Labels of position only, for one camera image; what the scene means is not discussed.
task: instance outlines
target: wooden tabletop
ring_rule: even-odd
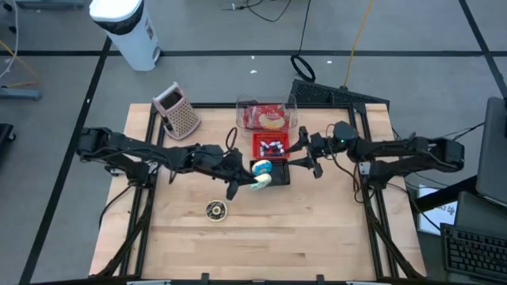
[[[149,104],[132,104],[125,135],[144,140],[149,111]],[[235,110],[197,111],[202,122],[196,131],[182,141],[166,136],[164,146],[200,143],[225,148],[227,132],[235,126]],[[386,106],[367,104],[367,112],[372,139],[393,139]],[[349,121],[349,114],[340,109],[300,109],[298,116],[300,126],[323,135],[328,124]],[[297,140],[294,133],[291,142]],[[247,169],[252,159],[250,140],[240,134],[236,141]],[[291,158],[303,155],[301,151]],[[289,186],[258,191],[240,187],[234,200],[227,202],[229,214],[222,222],[210,222],[205,208],[212,200],[226,201],[226,184],[199,173],[188,173],[178,175],[169,185],[169,171],[162,168],[143,278],[200,279],[201,273],[207,272],[211,279],[315,280],[317,274],[323,274],[326,280],[374,280],[364,208],[353,199],[352,179],[332,161],[319,162],[324,170],[319,179],[314,179],[310,170],[290,166]],[[352,171],[353,163],[345,154],[338,155],[338,162]],[[401,177],[390,182],[405,188]],[[108,200],[126,184],[125,177],[114,177]],[[388,187],[383,194],[393,241],[416,270],[425,275],[406,193]],[[99,272],[123,243],[132,200],[133,191],[105,214],[90,274]],[[383,273],[388,276],[385,248],[378,240]],[[134,272],[137,250],[135,244],[129,272]]]

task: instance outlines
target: red tray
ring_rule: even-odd
[[[284,145],[284,150],[288,149],[291,145],[288,141],[288,133],[285,132],[259,132],[253,133],[252,136],[252,154],[255,159],[279,159],[279,158],[290,158],[290,154],[284,154],[279,156],[261,156],[261,141],[270,144],[274,141],[280,141]]]

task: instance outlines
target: black keyboard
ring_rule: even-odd
[[[507,283],[507,237],[443,223],[440,237],[446,270]]]

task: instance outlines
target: gray floor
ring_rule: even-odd
[[[248,11],[221,11],[227,1],[150,0],[147,2],[166,51],[294,50],[299,46],[306,1],[295,0],[276,24]],[[502,0],[467,1],[490,50],[507,50]],[[260,13],[275,17],[285,1],[266,2]],[[367,0],[313,1],[303,48],[351,48]],[[79,11],[22,11],[20,49],[99,51],[104,33]],[[13,47],[13,36],[0,28]],[[479,51],[458,1],[378,1],[373,4],[360,50]],[[6,57],[0,58],[3,66]],[[83,97],[98,57],[24,57],[40,75],[44,98],[0,101],[0,122],[11,123],[17,141],[0,168],[0,284],[19,280],[33,238],[55,183]],[[338,87],[347,57],[308,56],[317,83]],[[495,58],[507,72],[507,58]],[[131,103],[149,102],[172,81],[192,102],[232,102],[240,94],[287,94],[295,72],[287,56],[163,57],[155,70],[133,71],[120,56],[109,56],[86,126],[121,131]],[[2,85],[31,80],[15,64]],[[482,57],[356,57],[349,88],[391,100],[391,122],[401,135],[412,131],[437,136],[483,121],[486,99],[500,97]],[[427,176],[454,183],[476,173],[482,131],[463,137],[466,167],[460,173]],[[410,176],[415,184],[427,183]],[[73,161],[62,197],[32,281],[87,276],[97,239],[97,220],[105,205],[110,177],[97,164]],[[424,258],[433,278],[438,270],[438,239],[421,234]]]

